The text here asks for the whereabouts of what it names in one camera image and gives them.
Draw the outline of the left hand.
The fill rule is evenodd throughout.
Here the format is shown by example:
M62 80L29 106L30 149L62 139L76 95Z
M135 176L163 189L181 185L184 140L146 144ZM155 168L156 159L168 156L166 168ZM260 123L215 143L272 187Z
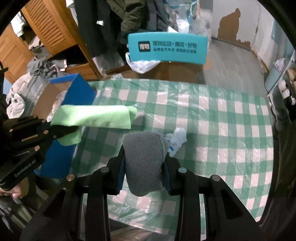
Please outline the left hand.
M0 196L11 196L14 199L16 199L16 198L23 198L27 196L28 192L29 192L29 179L26 177L10 191L4 191L3 189L1 189Z

